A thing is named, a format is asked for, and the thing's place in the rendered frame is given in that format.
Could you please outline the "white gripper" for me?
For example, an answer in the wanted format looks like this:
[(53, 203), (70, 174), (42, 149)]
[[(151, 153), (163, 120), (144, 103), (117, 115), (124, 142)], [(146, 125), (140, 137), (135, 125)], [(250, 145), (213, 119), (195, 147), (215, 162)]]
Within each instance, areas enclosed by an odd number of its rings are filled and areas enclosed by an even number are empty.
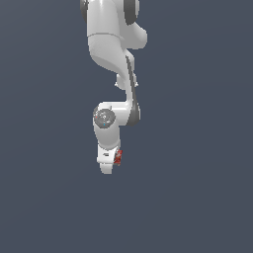
[(113, 167), (120, 147), (120, 143), (118, 143), (112, 149), (106, 149), (101, 145), (98, 145), (97, 162), (99, 163), (101, 172), (103, 174), (110, 175), (113, 173)]

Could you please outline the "small red object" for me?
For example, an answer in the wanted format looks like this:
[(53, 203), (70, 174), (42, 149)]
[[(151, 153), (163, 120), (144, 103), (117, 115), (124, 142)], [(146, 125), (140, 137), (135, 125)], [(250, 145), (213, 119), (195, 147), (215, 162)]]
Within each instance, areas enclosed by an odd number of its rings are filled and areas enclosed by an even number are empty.
[(123, 151), (119, 149), (117, 153), (115, 154), (114, 165), (118, 165), (118, 166), (121, 165), (122, 155), (123, 155)]

